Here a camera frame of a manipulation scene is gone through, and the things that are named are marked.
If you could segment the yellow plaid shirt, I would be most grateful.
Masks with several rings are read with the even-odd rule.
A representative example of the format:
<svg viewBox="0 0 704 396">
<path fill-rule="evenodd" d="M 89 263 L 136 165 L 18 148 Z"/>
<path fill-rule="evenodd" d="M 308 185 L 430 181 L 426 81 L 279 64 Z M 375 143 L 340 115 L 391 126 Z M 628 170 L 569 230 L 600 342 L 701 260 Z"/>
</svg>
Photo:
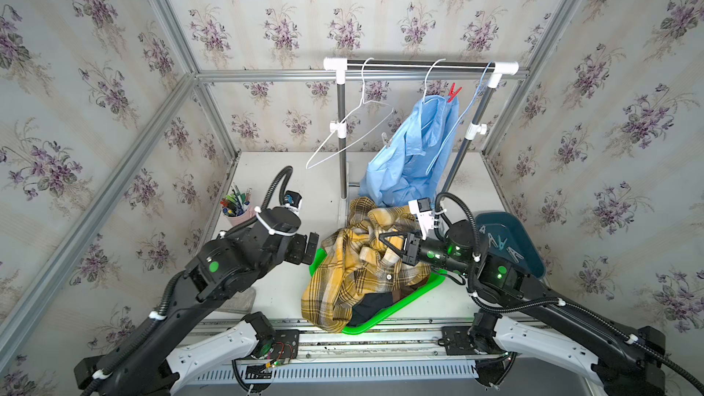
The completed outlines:
<svg viewBox="0 0 704 396">
<path fill-rule="evenodd" d="M 346 226 L 321 243 L 326 258 L 302 295 L 302 317 L 324 331 L 340 333 L 366 295 L 390 293 L 399 298 L 424 285 L 431 275 L 429 265 L 406 265 L 379 241 L 385 232 L 418 229 L 408 206 L 382 207 L 366 196 L 353 200 Z"/>
</svg>

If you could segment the light blue shirt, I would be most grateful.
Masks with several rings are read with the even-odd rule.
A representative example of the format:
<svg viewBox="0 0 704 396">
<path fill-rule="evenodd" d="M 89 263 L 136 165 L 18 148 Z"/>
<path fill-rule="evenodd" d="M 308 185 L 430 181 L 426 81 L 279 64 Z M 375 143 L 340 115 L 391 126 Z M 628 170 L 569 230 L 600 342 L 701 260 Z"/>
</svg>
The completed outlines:
<svg viewBox="0 0 704 396">
<path fill-rule="evenodd" d="M 390 148 L 368 163 L 359 196 L 388 207 L 435 197 L 452 151 L 441 145 L 444 118 L 433 103 L 418 101 L 392 136 Z"/>
</svg>

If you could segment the grey clothespin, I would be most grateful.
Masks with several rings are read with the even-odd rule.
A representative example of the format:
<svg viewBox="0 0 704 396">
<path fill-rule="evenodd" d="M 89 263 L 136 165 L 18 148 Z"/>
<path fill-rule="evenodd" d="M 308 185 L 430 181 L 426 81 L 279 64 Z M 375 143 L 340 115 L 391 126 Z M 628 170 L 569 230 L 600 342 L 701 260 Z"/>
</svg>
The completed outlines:
<svg viewBox="0 0 704 396">
<path fill-rule="evenodd" d="M 524 256 L 512 247 L 508 247 L 507 251 L 515 263 L 520 264 L 524 260 Z"/>
<path fill-rule="evenodd" d="M 488 234 L 488 238 L 489 238 L 489 245 L 491 247 L 497 248 L 498 247 L 497 241 L 491 233 Z"/>
</svg>

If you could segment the teal clothespin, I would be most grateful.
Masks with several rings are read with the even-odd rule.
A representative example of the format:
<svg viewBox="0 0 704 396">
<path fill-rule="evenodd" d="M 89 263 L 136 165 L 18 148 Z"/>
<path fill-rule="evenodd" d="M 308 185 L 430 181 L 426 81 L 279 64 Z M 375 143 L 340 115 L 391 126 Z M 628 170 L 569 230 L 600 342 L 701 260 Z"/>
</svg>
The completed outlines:
<svg viewBox="0 0 704 396">
<path fill-rule="evenodd" d="M 504 248 L 508 242 L 508 239 L 507 238 L 502 239 L 501 236 L 497 236 L 496 242 L 497 242 L 497 248 L 500 250 L 504 250 Z"/>
</svg>

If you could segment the light blue wire hanger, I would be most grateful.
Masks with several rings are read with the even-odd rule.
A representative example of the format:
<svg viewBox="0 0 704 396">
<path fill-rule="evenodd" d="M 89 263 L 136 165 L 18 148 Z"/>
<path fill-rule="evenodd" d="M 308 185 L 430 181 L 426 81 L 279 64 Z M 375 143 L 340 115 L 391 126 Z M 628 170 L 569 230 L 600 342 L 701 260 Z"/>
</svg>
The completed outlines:
<svg viewBox="0 0 704 396">
<path fill-rule="evenodd" d="M 476 137 L 485 136 L 489 131 L 489 125 L 482 123 L 481 119 L 505 72 L 502 69 L 502 64 L 498 62 L 488 62 L 482 64 L 481 67 L 481 77 L 478 79 L 475 91 L 463 111 L 460 111 L 461 105 L 458 102 L 458 96 L 452 103 L 448 103 L 448 94 L 425 94 L 425 102 L 433 103 L 440 115 L 445 116 L 442 122 L 443 130 L 441 131 L 441 139 L 443 139 L 441 145 L 444 150 L 452 150 L 456 135 L 458 135 L 461 126 L 465 124 L 465 118 L 468 115 L 472 115 L 472 119 L 466 124 L 467 129 L 462 139 L 463 142 L 469 144 Z"/>
</svg>

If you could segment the dark multicolour plaid shirt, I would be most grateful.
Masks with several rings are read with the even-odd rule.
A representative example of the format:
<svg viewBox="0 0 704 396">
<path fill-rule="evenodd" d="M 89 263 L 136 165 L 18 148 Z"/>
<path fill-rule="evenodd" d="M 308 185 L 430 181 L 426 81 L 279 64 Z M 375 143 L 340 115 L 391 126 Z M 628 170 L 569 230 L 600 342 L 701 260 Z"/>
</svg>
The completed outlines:
<svg viewBox="0 0 704 396">
<path fill-rule="evenodd" d="M 355 304 L 352 317 L 347 327 L 360 327 L 374 320 L 379 313 L 398 304 L 409 294 L 408 290 L 387 291 L 386 293 L 368 293 Z"/>
</svg>

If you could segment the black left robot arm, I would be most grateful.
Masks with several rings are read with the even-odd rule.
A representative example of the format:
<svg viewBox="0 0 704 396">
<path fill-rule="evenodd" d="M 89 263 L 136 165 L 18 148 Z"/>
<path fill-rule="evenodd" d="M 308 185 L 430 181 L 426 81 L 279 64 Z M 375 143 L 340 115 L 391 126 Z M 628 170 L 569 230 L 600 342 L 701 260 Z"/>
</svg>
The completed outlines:
<svg viewBox="0 0 704 396">
<path fill-rule="evenodd" d="M 205 317 L 247 291 L 275 267 L 310 265 L 319 236 L 299 233 L 302 197 L 287 188 L 293 168 L 274 178 L 254 216 L 207 242 L 167 283 L 159 304 L 115 349 L 86 357 L 74 368 L 84 395 L 174 395 L 228 359 L 244 359 L 272 345 L 275 330 L 260 312 L 204 341 L 182 346 Z"/>
</svg>

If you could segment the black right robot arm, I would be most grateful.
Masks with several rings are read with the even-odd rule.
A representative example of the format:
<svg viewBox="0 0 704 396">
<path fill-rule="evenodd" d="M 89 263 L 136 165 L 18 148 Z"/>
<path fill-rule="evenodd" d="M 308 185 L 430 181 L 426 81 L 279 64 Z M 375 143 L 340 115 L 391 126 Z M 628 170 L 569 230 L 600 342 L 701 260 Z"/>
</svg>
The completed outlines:
<svg viewBox="0 0 704 396">
<path fill-rule="evenodd" d="M 494 211 L 472 214 L 450 192 L 409 203 L 417 231 L 390 231 L 379 241 L 409 266 L 456 275 L 478 306 L 463 340 L 490 359 L 477 378 L 499 386 L 520 355 L 571 371 L 608 395 L 663 395 L 665 369 L 698 392 L 702 382 L 667 357 L 665 335 L 608 319 L 542 281 L 546 268 L 521 221 Z"/>
</svg>

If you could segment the green perforated plastic basket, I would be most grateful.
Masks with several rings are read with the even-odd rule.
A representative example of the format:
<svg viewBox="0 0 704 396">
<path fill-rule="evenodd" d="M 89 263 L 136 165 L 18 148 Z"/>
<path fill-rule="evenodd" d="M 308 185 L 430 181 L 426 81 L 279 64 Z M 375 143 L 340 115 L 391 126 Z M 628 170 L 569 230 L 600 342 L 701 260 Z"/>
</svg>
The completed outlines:
<svg viewBox="0 0 704 396">
<path fill-rule="evenodd" d="M 444 278 L 426 265 L 408 267 L 388 250 L 334 247 L 319 249 L 301 300 L 302 316 L 329 333 L 360 335 L 434 291 Z M 368 293 L 408 290 L 406 298 L 360 327 L 347 327 L 351 308 Z"/>
</svg>

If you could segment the pink pen cup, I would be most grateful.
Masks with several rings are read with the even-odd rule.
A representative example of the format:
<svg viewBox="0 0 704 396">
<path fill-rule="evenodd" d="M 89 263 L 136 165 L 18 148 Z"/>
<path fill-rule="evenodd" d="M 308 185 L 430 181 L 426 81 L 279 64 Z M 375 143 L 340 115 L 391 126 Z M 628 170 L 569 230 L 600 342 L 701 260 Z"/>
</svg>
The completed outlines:
<svg viewBox="0 0 704 396">
<path fill-rule="evenodd" d="M 254 207 L 251 203 L 251 189 L 240 190 L 237 186 L 221 199 L 222 214 L 228 223 L 234 227 L 242 225 L 255 217 Z"/>
</svg>

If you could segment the grey cloth pad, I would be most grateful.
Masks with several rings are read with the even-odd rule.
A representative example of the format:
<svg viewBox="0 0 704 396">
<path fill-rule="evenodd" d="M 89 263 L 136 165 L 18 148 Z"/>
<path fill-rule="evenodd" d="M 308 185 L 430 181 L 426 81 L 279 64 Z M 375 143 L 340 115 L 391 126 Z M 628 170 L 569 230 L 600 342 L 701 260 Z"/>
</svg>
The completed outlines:
<svg viewBox="0 0 704 396">
<path fill-rule="evenodd" d="M 241 293 L 236 293 L 232 298 L 226 300 L 218 311 L 228 314 L 246 315 L 252 311 L 256 300 L 257 292 L 253 287 Z"/>
</svg>

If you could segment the dark teal plastic tray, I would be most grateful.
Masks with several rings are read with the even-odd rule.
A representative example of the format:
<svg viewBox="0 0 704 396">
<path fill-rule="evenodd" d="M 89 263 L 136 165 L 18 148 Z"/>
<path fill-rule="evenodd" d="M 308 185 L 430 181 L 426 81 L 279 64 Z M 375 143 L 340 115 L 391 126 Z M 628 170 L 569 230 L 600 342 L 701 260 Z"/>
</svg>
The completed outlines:
<svg viewBox="0 0 704 396">
<path fill-rule="evenodd" d="M 478 214 L 476 216 L 476 222 L 478 230 L 482 226 L 486 226 L 487 231 L 489 231 L 495 239 L 498 236 L 501 236 L 502 239 L 508 239 L 504 250 L 489 246 L 489 253 L 496 256 L 501 256 L 502 258 L 511 260 L 511 262 L 517 264 L 507 251 L 508 247 L 512 247 L 524 256 L 524 260 L 522 260 L 520 264 L 517 264 L 518 266 L 529 272 L 537 279 L 544 278 L 546 275 L 546 266 L 542 261 L 533 240 L 531 240 L 526 229 L 524 228 L 523 223 L 518 217 L 504 211 L 492 211 Z"/>
</svg>

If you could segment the pale clothespin on blue shirt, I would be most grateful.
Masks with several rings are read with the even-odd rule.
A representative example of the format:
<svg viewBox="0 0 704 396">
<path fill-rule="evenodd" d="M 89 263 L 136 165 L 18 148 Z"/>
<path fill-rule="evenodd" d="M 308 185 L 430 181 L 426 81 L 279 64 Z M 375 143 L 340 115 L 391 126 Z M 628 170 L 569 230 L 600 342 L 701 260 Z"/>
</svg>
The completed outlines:
<svg viewBox="0 0 704 396">
<path fill-rule="evenodd" d="M 381 140 L 383 144 L 383 148 L 388 149 L 392 145 L 392 136 L 390 136 L 387 132 L 382 132 L 381 133 Z"/>
</svg>

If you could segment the red clothespin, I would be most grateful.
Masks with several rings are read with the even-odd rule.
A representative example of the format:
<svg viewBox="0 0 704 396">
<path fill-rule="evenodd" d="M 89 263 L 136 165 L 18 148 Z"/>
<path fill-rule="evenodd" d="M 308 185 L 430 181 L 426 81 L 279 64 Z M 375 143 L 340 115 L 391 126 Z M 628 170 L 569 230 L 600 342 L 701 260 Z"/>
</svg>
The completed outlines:
<svg viewBox="0 0 704 396">
<path fill-rule="evenodd" d="M 463 90 L 463 87 L 461 85 L 458 85 L 456 82 L 453 82 L 451 84 L 449 93 L 447 96 L 447 102 L 452 103 L 458 96 L 458 94 Z"/>
</svg>

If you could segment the metal clothes rack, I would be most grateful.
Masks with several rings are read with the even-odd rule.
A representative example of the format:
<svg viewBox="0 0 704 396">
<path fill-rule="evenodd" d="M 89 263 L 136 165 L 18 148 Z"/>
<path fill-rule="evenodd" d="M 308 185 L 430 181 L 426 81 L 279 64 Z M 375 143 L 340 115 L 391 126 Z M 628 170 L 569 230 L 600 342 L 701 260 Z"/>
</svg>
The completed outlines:
<svg viewBox="0 0 704 396">
<path fill-rule="evenodd" d="M 361 194 L 387 206 L 400 206 L 416 198 L 433 198 L 449 188 L 464 156 L 476 136 L 486 132 L 481 119 L 491 97 L 506 76 L 516 75 L 518 62 L 402 62 L 401 60 L 350 60 L 326 58 L 324 69 L 335 75 L 337 86 L 337 120 L 330 124 L 330 137 L 337 139 L 340 190 L 348 198 L 348 121 L 352 115 L 346 106 L 346 83 L 353 73 L 361 81 L 370 72 L 390 75 L 393 80 L 423 78 L 422 97 L 412 113 L 397 128 L 390 142 L 368 164 L 360 183 Z M 428 93 L 433 73 L 443 77 L 479 73 L 480 80 L 467 107 L 458 101 L 459 91 L 451 88 L 447 95 Z"/>
</svg>

